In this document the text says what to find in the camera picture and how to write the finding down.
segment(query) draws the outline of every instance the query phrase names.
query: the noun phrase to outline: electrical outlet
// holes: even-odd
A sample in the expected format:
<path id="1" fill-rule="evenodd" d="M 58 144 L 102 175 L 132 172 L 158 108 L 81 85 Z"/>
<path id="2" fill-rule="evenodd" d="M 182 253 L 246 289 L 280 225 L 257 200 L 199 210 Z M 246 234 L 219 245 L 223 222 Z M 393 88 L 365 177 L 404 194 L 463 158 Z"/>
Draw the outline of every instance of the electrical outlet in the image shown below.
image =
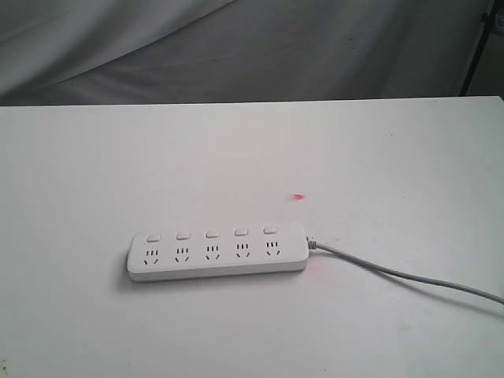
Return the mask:
<path id="1" fill-rule="evenodd" d="M 250 225 L 138 234 L 128 255 L 135 281 L 302 270 L 308 245 L 300 224 Z"/>

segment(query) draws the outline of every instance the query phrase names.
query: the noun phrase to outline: power strip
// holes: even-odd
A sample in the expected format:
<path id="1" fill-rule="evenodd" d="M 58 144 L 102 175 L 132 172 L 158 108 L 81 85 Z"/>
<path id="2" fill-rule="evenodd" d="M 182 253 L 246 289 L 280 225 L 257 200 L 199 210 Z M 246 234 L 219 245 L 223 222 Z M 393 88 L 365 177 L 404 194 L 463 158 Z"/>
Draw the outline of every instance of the power strip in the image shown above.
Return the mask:
<path id="1" fill-rule="evenodd" d="M 309 251 L 300 224 L 138 234 L 128 255 L 134 281 L 303 270 Z"/>

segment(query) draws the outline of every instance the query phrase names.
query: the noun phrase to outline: gray fabric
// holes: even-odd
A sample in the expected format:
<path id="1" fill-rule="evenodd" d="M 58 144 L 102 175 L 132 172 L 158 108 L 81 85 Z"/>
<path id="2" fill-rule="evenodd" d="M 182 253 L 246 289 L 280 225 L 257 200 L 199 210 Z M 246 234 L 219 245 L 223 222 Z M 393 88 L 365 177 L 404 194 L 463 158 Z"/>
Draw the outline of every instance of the gray fabric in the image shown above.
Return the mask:
<path id="1" fill-rule="evenodd" d="M 457 95 L 490 2 L 224 3 L 101 0 L 76 26 L 79 34 L 65 20 L 78 19 L 74 10 L 89 2 L 74 0 L 55 19 L 81 38 L 52 41 L 46 50 L 48 35 L 40 36 L 42 63 L 16 48 L 18 38 L 12 57 L 0 46 L 0 93 L 19 105 Z M 12 67 L 14 76 L 6 74 Z"/>

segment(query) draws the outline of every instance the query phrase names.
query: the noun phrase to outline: white power strip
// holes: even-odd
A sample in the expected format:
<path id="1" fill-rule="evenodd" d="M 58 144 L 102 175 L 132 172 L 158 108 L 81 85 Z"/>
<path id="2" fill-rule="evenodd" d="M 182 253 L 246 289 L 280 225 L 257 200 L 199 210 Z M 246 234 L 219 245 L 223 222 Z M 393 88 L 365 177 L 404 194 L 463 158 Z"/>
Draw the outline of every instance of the white power strip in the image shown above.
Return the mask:
<path id="1" fill-rule="evenodd" d="M 128 255 L 135 281 L 303 270 L 308 244 L 300 224 L 138 234 Z"/>

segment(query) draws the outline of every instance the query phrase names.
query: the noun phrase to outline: fabric backdrop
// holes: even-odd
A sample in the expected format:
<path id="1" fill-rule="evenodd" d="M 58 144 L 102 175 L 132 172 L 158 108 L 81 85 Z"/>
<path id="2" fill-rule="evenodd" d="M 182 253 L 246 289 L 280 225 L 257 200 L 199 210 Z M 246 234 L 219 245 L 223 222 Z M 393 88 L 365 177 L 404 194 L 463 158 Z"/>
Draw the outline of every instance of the fabric backdrop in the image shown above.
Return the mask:
<path id="1" fill-rule="evenodd" d="M 457 95 L 490 5 L 0 0 L 0 103 Z"/>

